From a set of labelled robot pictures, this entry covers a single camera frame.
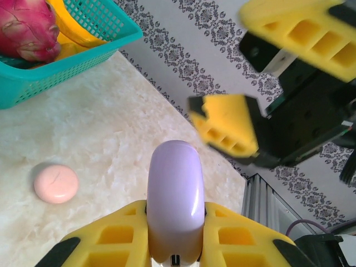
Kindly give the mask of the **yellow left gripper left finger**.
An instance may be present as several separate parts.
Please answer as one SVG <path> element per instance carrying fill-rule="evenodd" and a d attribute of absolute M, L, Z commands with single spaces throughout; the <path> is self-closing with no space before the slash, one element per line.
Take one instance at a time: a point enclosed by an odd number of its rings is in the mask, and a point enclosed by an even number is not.
<path fill-rule="evenodd" d="M 145 207 L 135 201 L 67 234 L 80 242 L 64 266 L 150 266 Z"/>

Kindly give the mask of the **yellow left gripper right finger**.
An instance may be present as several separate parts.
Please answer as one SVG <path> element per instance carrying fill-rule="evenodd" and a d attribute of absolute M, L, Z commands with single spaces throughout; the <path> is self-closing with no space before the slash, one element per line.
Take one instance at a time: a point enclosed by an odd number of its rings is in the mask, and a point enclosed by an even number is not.
<path fill-rule="evenodd" d="M 213 202 L 206 216 L 200 266 L 289 266 L 275 239 L 290 245 L 287 236 Z"/>

